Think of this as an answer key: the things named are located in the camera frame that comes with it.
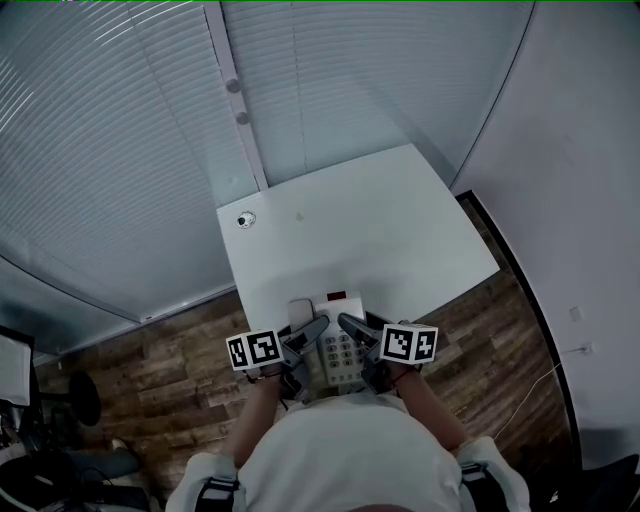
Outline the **black chair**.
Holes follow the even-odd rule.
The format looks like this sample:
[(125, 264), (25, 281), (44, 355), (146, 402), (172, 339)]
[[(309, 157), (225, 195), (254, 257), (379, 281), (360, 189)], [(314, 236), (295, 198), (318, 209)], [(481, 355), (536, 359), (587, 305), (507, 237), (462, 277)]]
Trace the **black chair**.
[(559, 440), (524, 445), (516, 468), (529, 488), (531, 512), (629, 512), (640, 493), (640, 456), (585, 469), (571, 445)]

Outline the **black framed monitor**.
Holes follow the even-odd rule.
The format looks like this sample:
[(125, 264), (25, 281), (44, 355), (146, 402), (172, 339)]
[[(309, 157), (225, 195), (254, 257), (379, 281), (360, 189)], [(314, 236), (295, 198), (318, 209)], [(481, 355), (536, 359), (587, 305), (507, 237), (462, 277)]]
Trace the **black framed monitor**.
[(0, 326), (0, 401), (30, 406), (33, 347), (31, 336)]

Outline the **black round stand base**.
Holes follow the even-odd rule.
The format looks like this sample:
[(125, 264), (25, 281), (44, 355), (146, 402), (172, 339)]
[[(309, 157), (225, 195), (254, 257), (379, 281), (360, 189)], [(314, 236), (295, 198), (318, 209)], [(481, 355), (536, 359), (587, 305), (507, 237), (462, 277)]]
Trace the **black round stand base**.
[(69, 380), (70, 405), (77, 420), (85, 426), (95, 426), (101, 418), (101, 400), (91, 377), (81, 371)]

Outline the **white table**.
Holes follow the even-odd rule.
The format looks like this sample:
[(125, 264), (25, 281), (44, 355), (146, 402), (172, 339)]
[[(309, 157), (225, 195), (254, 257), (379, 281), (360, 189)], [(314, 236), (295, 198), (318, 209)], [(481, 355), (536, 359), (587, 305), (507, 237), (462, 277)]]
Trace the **white table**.
[[(256, 223), (240, 229), (242, 211)], [(218, 210), (248, 325), (280, 329), (296, 299), (359, 292), (383, 318), (416, 320), (498, 264), (428, 161), (405, 145), (327, 167)]]

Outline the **person's right forearm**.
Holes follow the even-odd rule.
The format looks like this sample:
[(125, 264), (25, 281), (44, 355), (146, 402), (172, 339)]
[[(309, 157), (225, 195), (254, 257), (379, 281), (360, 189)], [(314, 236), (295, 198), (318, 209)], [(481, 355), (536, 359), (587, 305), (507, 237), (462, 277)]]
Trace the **person's right forearm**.
[(437, 397), (414, 366), (393, 362), (387, 366), (391, 385), (408, 413), (429, 430), (444, 449), (454, 452), (469, 441), (462, 422)]

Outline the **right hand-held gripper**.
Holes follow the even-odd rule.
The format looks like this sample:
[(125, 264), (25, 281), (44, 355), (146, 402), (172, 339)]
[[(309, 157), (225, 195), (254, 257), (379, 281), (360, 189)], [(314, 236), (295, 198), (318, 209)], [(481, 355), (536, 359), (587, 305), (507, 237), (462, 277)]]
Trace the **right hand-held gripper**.
[(359, 347), (365, 348), (361, 376), (376, 394), (391, 389), (388, 363), (414, 366), (420, 370), (435, 360), (438, 328), (421, 324), (383, 325), (383, 319), (366, 312), (363, 319), (348, 313), (338, 316), (340, 328)]

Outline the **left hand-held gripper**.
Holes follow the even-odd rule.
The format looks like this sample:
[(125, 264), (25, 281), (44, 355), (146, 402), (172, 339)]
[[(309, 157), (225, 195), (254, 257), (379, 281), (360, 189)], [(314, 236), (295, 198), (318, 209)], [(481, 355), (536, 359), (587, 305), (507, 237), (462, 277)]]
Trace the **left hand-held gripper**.
[(281, 371), (282, 399), (307, 403), (311, 399), (311, 374), (303, 355), (316, 347), (329, 324), (329, 318), (321, 315), (296, 331), (259, 330), (227, 338), (231, 367), (254, 384), (264, 367), (275, 365)]

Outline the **person's left forearm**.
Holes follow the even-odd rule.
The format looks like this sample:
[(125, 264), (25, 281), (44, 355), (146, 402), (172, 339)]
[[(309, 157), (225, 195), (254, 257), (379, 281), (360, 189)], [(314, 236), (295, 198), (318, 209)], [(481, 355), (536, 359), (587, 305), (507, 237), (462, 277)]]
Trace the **person's left forearm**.
[(240, 415), (227, 435), (221, 453), (240, 469), (275, 422), (282, 394), (281, 371), (275, 365), (263, 368), (261, 378), (251, 385)]

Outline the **black baseboard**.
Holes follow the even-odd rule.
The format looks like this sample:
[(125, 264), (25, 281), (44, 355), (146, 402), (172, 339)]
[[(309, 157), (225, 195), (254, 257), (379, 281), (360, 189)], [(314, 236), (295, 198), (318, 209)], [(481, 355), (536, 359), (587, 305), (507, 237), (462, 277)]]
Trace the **black baseboard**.
[(481, 201), (476, 196), (476, 194), (472, 190), (468, 190), (466, 192), (457, 194), (455, 198), (459, 203), (462, 203), (464, 201), (469, 202), (470, 205), (474, 208), (476, 214), (482, 220), (485, 227), (488, 229), (489, 233), (491, 234), (491, 236), (497, 243), (498, 247), (500, 248), (502, 255), (506, 259), (513, 274), (518, 280), (519, 285), (522, 288), (527, 298), (527, 301), (536, 317), (538, 326), (541, 330), (541, 333), (547, 345), (549, 354), (551, 356), (552, 363), (554, 366), (556, 366), (556, 370), (557, 370), (556, 380), (558, 381), (559, 387), (562, 392), (565, 410), (566, 410), (566, 416), (567, 416), (569, 429), (571, 433), (573, 463), (579, 470), (582, 470), (583, 469), (582, 447), (581, 447), (580, 433), (579, 433), (579, 428), (578, 428), (578, 423), (576, 419), (575, 408), (574, 408), (571, 392), (569, 389), (565, 371), (562, 368), (560, 353), (558, 351), (552, 332), (547, 323), (546, 317), (537, 300), (537, 297), (533, 289), (531, 288), (529, 281), (527, 280), (526, 275), (522, 270), (520, 264), (518, 263), (517, 258), (512, 252), (509, 244), (501, 234), (499, 228), (497, 227), (495, 222), (492, 220), (488, 211), (482, 205)]

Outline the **white desk telephone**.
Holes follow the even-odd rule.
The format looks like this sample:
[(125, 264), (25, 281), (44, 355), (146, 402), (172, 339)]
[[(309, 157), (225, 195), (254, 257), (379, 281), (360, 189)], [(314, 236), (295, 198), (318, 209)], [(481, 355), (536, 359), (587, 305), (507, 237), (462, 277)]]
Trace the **white desk telephone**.
[(364, 349), (339, 326), (338, 317), (347, 313), (364, 318), (360, 293), (339, 291), (298, 299), (291, 301), (287, 309), (291, 331), (321, 317), (328, 319), (323, 332), (300, 349), (310, 374), (311, 389), (337, 388), (340, 393), (347, 393), (357, 388), (362, 383)]

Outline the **person's white shirt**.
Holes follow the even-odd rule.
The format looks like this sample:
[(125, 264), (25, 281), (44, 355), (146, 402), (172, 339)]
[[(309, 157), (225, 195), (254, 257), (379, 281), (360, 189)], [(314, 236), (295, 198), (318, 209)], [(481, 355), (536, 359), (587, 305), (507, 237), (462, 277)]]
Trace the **person's white shirt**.
[(166, 512), (531, 512), (490, 437), (444, 449), (400, 399), (359, 393), (287, 413), (237, 469), (199, 453)]

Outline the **black bag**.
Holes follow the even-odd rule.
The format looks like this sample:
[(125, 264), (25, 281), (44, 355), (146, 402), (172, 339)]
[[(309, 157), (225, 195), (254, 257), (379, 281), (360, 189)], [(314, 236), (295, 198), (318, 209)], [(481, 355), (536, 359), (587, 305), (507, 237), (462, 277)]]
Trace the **black bag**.
[(88, 453), (39, 451), (31, 455), (29, 462), (34, 473), (49, 480), (61, 498), (84, 497), (91, 485), (105, 479)]

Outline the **narrow white window blind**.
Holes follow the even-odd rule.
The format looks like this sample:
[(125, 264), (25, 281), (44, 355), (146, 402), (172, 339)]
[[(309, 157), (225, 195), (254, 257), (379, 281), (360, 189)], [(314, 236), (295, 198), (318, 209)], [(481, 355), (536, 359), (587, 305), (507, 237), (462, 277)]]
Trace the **narrow white window blind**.
[(411, 144), (446, 184), (532, 19), (529, 2), (227, 2), (267, 181)]

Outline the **white window frame post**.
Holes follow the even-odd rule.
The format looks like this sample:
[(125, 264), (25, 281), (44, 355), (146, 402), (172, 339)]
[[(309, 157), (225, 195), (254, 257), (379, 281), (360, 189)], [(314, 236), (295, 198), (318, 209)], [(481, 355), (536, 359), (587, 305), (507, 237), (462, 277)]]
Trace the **white window frame post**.
[[(249, 167), (251, 169), (253, 180), (257, 186), (257, 189), (262, 192), (269, 188), (269, 184), (266, 178), (261, 155), (256, 143), (254, 130), (251, 124), (251, 117), (249, 115), (249, 111), (243, 95), (243, 87), (236, 70), (233, 52), (226, 29), (223, 8), (218, 0), (215, 0), (211, 3), (205, 2), (203, 6), (204, 13), (207, 18), (212, 45), (216, 53), (222, 81), (224, 82), (225, 91), (230, 102), (238, 133), (242, 141)], [(232, 94), (227, 91), (226, 82), (231, 79), (237, 79), (239, 81), (241, 86), (241, 90), (239, 93)], [(249, 123), (247, 125), (239, 125), (237, 123), (236, 115), (240, 112), (246, 112), (248, 114)]]

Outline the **wide white window blind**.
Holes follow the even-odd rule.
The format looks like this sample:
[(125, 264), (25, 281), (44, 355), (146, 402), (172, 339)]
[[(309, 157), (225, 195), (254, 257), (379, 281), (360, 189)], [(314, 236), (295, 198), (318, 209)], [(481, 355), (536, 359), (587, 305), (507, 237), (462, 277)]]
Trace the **wide white window blind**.
[(192, 2), (0, 8), (0, 246), (134, 320), (225, 288), (215, 122), (229, 118)]

